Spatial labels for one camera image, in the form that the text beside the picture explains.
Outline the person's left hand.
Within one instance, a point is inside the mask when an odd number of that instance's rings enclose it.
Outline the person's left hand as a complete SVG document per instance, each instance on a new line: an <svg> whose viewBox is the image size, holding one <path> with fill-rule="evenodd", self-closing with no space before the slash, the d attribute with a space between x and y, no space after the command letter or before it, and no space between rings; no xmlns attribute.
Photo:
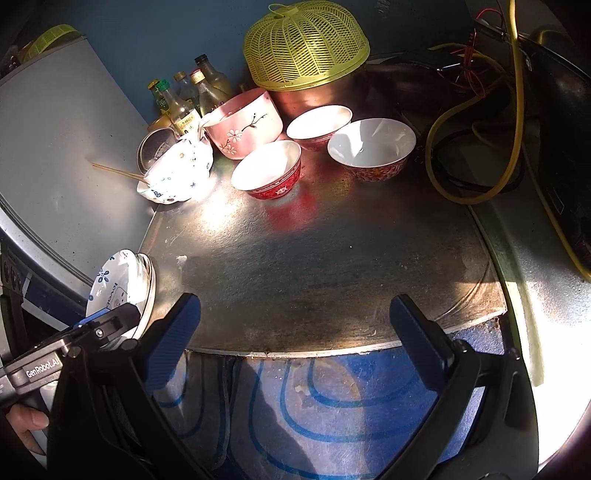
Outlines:
<svg viewBox="0 0 591 480"><path fill-rule="evenodd" d="M28 406L15 404L7 413L6 418L26 448L35 454L43 455L43 451L32 433L48 427L49 418L47 415Z"/></svg>

